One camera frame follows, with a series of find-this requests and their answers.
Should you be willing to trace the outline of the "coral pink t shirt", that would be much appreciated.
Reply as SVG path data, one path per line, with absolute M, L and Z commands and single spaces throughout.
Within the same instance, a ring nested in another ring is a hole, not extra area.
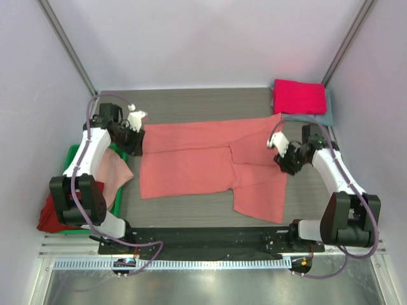
M 287 174 L 266 143 L 281 131 L 280 114 L 266 118 L 146 125 L 142 199 L 233 192 L 234 211 L 282 223 Z

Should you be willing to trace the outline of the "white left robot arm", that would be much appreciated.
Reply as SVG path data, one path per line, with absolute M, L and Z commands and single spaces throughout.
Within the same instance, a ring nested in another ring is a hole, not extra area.
M 121 254 L 134 249 L 135 238 L 127 233 L 128 222 L 108 211 L 95 176 L 103 154 L 111 144 L 129 155 L 142 155 L 145 134 L 142 122 L 147 114 L 138 111 L 133 104 L 128 110 L 129 114 L 124 118 L 120 106 L 108 103 L 101 105 L 98 114 L 87 114 L 82 140 L 73 161 L 62 175 L 51 178 L 49 183 L 61 224 L 83 227 L 109 238 Z

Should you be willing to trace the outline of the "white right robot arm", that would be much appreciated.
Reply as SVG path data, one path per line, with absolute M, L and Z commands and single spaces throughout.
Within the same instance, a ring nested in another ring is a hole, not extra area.
M 321 219 L 293 221 L 294 231 L 286 237 L 288 247 L 299 252 L 310 241 L 316 241 L 340 250 L 360 247 L 374 253 L 380 241 L 379 197 L 368 194 L 354 180 L 338 146 L 323 126 L 304 125 L 301 139 L 301 142 L 290 141 L 283 132 L 273 130 L 267 146 L 276 150 L 274 161 L 284 173 L 295 175 L 303 166 L 312 165 L 321 176 L 330 199 Z

